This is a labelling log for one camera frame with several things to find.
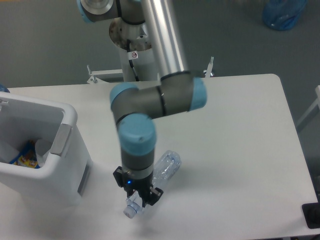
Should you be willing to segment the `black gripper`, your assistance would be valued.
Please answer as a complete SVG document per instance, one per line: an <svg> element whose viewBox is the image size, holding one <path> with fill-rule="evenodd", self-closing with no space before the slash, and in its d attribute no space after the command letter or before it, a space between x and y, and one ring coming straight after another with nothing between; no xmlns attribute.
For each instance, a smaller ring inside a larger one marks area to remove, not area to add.
<svg viewBox="0 0 320 240"><path fill-rule="evenodd" d="M146 205L153 206L156 204L164 193L162 189L152 187L153 172L146 177L135 179L129 176L127 172L124 172L121 166L118 166L113 172L113 176L117 185L127 193L127 197L130 197L134 193L134 190L138 192L142 198L143 208Z"/></svg>

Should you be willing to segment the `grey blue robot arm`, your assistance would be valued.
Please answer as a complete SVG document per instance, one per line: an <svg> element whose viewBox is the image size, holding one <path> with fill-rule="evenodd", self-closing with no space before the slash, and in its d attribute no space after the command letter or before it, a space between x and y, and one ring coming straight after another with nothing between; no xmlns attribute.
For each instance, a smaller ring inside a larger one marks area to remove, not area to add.
<svg viewBox="0 0 320 240"><path fill-rule="evenodd" d="M204 107L206 87L188 69L171 0L79 0L77 6L86 22L111 20L124 79L109 95L121 150L113 175L128 196L137 193L143 206L152 206L163 194L152 183L153 119Z"/></svg>

